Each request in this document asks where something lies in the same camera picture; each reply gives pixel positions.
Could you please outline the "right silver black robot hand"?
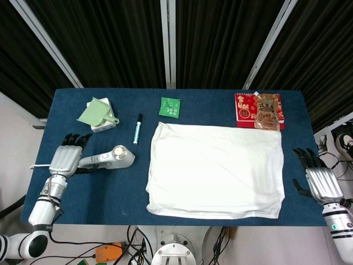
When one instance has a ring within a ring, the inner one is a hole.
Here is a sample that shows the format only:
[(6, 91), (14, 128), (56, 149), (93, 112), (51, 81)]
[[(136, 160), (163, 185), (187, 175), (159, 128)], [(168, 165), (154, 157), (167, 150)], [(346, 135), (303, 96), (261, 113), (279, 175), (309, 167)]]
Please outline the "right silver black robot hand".
[(319, 204), (325, 205), (333, 202), (341, 202), (344, 194), (338, 184), (338, 180), (331, 168), (311, 149), (297, 148), (293, 152), (298, 157), (304, 168), (309, 190), (303, 189), (298, 180), (293, 178), (294, 189), (300, 195), (314, 198)]

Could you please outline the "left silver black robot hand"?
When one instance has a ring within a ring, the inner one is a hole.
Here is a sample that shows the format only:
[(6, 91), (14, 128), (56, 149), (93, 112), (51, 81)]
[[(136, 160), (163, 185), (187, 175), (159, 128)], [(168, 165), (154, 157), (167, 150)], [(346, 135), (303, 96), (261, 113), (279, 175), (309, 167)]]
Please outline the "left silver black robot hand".
[(49, 166), (50, 175), (72, 177), (74, 174), (92, 173), (98, 169), (98, 165), (92, 164), (89, 167), (78, 167), (82, 152), (92, 134), (67, 134), (62, 144), (56, 149)]

